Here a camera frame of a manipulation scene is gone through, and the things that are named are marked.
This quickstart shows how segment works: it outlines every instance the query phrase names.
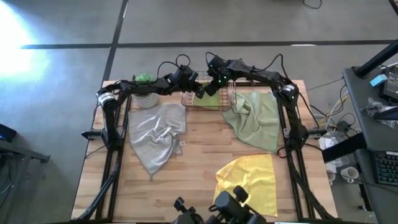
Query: green cloth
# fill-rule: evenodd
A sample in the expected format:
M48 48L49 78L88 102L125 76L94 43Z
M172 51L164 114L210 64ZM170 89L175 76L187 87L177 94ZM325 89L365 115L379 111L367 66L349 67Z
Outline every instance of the green cloth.
M218 110L218 108L220 107L220 93L219 91L217 91L216 94L214 94L213 96L209 96L205 92L202 99L199 99L196 96L194 96L193 105L201 106L207 109Z
M242 142L276 153L280 123L272 93L236 93L236 105L223 117Z

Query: wire basket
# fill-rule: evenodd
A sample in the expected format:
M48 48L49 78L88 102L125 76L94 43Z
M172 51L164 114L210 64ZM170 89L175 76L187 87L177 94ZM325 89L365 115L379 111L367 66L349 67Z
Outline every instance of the wire basket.
M197 82L206 84L210 83L213 79L211 76L207 75L205 71L197 71L198 78ZM220 95L220 103L215 105L194 105L193 101L195 96L194 92L185 92L181 94L181 104L186 107L189 111L209 111L209 110L217 110L217 111L226 111L232 108L236 104L236 85L235 82L230 80L228 84L219 89L218 93Z

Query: black metal frame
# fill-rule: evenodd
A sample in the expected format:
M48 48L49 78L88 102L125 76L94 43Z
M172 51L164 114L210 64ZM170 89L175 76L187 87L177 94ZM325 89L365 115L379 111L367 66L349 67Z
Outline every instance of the black metal frame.
M77 220L70 220L71 223L112 223L113 222L113 214L114 214L114 206L116 203L116 196L118 192L118 184L119 184L119 176L120 176L120 171L121 171L121 163L123 161L123 152L124 152L124 142L126 140L126 134L127 134L127 119L128 119L128 113L130 110L131 106L131 101L132 97L129 96L127 98L126 102L126 109L124 111L124 117L123 117L123 135L121 136L121 142L120 145L115 145L115 144L110 144L107 148L107 154L106 154L106 159L105 159L105 166L104 166L104 171L103 171L103 178L101 181L101 189L99 191L99 194L95 197L91 205L88 207L90 210L86 210L84 214L82 214L79 219ZM115 123L117 125L120 117L120 110L121 106L119 106L116 111L115 111ZM101 136L102 131L100 130L91 130L89 132L92 136ZM114 165L114 169L111 172L111 163L112 163L112 157L114 152L116 151L116 162ZM103 205L104 205L104 198L106 196L106 193L108 192L109 188L112 186L111 189L111 195L110 195L110 200L109 200L109 207L108 207L108 214L106 218L102 218L103 214ZM95 213L95 219L90 220L93 212L96 211Z
M253 86L252 83L237 83L237 86L248 86L251 85ZM268 86L266 84L258 83L255 84L255 86ZM282 126L282 134L285 136L285 129L287 127L287 124L285 122L285 116L283 112L283 107L282 103L280 100L277 100L278 103L278 108L279 108L279 117L280 117L280 124ZM123 119L123 128L126 130L127 128L127 115L130 109L130 104L131 104L131 96L128 98L127 103L126 103L126 110L124 114L124 119ZM120 108L118 108L115 112L115 117L116 121L119 120L119 114L120 114ZM126 133L123 135L123 142L126 139ZM284 138L284 143L285 143L285 150L286 150L286 157L287 157L287 164L289 167L289 175L290 175L290 181L292 184L292 191L293 191L293 196L294 196L294 202L295 202L295 211L297 214L297 220L298 222L303 222L303 223L346 223L346 224L358 224L358 222L345 222L342 220L338 219L333 219L333 217L328 216L328 215L321 215L323 219L316 219L315 216L315 211L314 211L314 204L312 203L313 201L316 201L316 207L323 207L317 202L315 196L311 193L309 189L309 184L308 184L308 177L307 177L307 171L305 170L305 163L303 159L303 154L301 150L297 150L297 162L298 162L298 169L299 172L297 172L297 169L295 168L294 164L294 159L292 156L293 150L288 147L287 144L288 138ZM117 151L117 161L122 161L123 158L123 146ZM96 206L96 215L95 219L90 220L90 219L82 219L82 220L70 220L69 223L112 223L113 222L113 214L114 214L114 207L116 203L116 196L117 196L117 191L118 191L118 180L119 180L119 175L121 171L121 166L120 164L118 165L118 162L116 162L116 167L118 166L118 169L115 169L113 174L114 178L112 180L109 180L109 173L110 173L110 167L111 167L111 160L113 156L112 150L108 150L107 156L106 156L106 161L105 161L105 167L104 167L104 172L103 172L103 180L101 183L101 191L99 195L97 195L96 200L91 204L95 204ZM108 214L106 218L102 218L102 211L103 211L103 202L104 202L104 196L106 195L107 190L109 189L110 185L112 186L111 190L111 200L109 201L109 207L108 207ZM308 218L305 218L303 215L303 210L302 210L302 203L300 200L300 194L299 194L299 188L297 185L301 186L304 196L305 196L305 201L306 201L306 206L308 208Z
M0 210L0 223L6 223L10 216L9 208L12 207L13 198L18 189L17 186L21 183L21 180L28 168L29 162L31 159L37 159L41 163L47 163L50 159L50 156L46 156L44 154L31 151L30 149L26 149L23 147L15 146L12 143L0 140L0 152L10 153L14 156L17 169L14 170L15 178L12 181L12 186L8 190L8 193L5 193L4 202Z

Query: gray towel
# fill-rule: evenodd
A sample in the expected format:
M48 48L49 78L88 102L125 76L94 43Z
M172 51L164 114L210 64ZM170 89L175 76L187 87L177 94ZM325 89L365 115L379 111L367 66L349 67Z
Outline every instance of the gray towel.
M182 153L178 134L185 133L186 120L178 103L129 112L130 145L151 179L173 152Z

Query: yellow towel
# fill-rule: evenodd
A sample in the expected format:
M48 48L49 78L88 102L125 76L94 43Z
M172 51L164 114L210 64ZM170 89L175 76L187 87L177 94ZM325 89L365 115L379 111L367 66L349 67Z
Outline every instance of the yellow towel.
M223 190L231 195L240 185L249 194L245 201L262 215L277 217L276 185L271 155L243 156L235 159L216 173L218 184L213 201Z

